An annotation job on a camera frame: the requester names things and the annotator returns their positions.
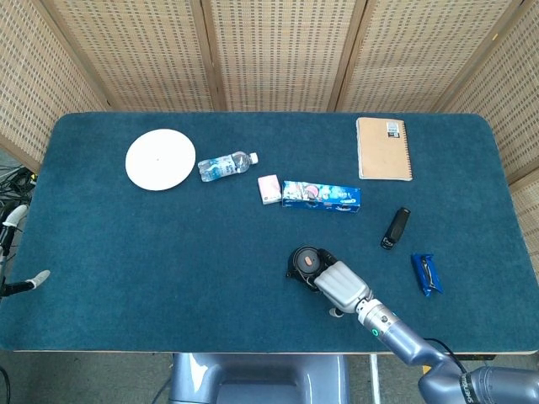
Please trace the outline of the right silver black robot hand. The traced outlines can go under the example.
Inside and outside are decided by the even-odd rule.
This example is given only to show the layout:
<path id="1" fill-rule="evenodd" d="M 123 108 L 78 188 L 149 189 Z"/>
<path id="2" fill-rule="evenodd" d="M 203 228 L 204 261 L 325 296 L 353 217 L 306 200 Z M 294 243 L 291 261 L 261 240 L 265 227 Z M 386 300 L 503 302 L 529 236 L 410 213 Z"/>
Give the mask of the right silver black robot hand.
<path id="1" fill-rule="evenodd" d="M 345 263 L 322 248 L 317 250 L 317 254 L 323 270 L 315 276 L 314 284 L 334 304 L 329 311 L 331 316 L 340 318 L 344 314 L 355 313 L 363 300 L 373 298 L 368 284 Z"/>

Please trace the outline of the left black white-tipped robot hand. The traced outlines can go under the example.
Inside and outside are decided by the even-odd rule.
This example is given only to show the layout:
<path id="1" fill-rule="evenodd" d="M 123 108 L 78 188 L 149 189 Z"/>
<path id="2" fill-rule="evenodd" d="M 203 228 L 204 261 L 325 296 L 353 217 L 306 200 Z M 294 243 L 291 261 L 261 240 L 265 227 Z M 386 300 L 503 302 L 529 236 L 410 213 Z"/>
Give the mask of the left black white-tipped robot hand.
<path id="1" fill-rule="evenodd" d="M 1 208 L 1 298 L 35 290 L 50 277 L 50 270 L 39 272 L 34 278 L 9 284 L 7 282 L 7 261 L 19 222 L 26 216 L 27 205 L 16 206 L 8 202 Z"/>

